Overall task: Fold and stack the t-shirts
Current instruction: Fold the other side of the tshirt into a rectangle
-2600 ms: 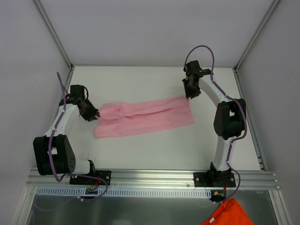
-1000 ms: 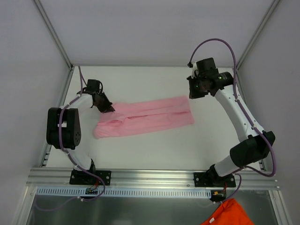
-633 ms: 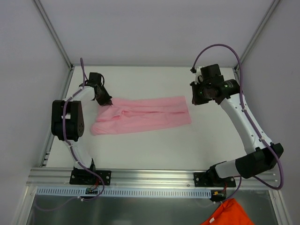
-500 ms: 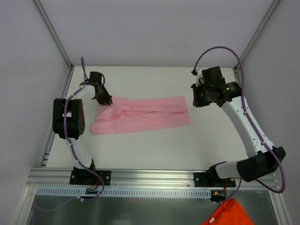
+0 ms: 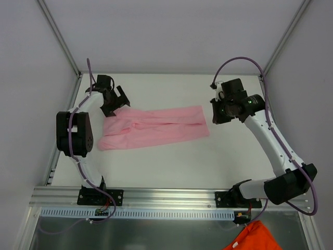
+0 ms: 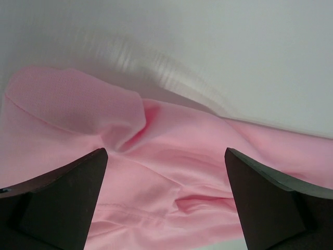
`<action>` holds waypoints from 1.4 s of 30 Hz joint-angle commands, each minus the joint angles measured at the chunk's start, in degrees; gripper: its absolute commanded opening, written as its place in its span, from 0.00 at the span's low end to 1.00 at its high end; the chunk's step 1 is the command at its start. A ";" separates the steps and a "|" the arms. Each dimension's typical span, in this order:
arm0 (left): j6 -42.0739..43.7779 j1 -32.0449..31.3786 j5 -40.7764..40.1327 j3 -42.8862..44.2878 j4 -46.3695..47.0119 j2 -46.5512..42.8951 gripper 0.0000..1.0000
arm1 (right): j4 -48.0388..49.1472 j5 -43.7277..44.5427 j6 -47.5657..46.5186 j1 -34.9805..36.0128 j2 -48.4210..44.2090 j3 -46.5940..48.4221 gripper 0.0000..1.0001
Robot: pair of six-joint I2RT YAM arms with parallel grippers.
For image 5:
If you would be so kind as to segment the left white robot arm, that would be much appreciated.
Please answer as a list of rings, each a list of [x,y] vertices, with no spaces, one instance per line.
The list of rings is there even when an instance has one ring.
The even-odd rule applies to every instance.
[[[56,115],[56,143],[59,151],[70,157],[81,178],[77,200],[83,206],[122,206],[123,190],[106,187],[102,174],[94,165],[91,151],[94,146],[90,112],[101,111],[113,118],[130,101],[111,76],[90,77],[90,86],[79,104]]]

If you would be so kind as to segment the pink t shirt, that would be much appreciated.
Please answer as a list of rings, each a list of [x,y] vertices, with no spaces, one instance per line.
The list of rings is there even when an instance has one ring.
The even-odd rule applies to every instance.
[[[120,108],[104,119],[101,151],[187,142],[209,136],[201,106],[139,110]]]

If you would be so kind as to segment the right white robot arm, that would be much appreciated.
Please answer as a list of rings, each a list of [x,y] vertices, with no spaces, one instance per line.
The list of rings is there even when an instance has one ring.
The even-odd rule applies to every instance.
[[[238,119],[255,136],[273,169],[274,177],[246,180],[233,185],[231,202],[244,206],[250,199],[268,199],[275,205],[288,202],[310,189],[317,175],[313,164],[306,164],[292,151],[259,94],[248,95],[240,79],[212,83],[213,123],[223,124]]]

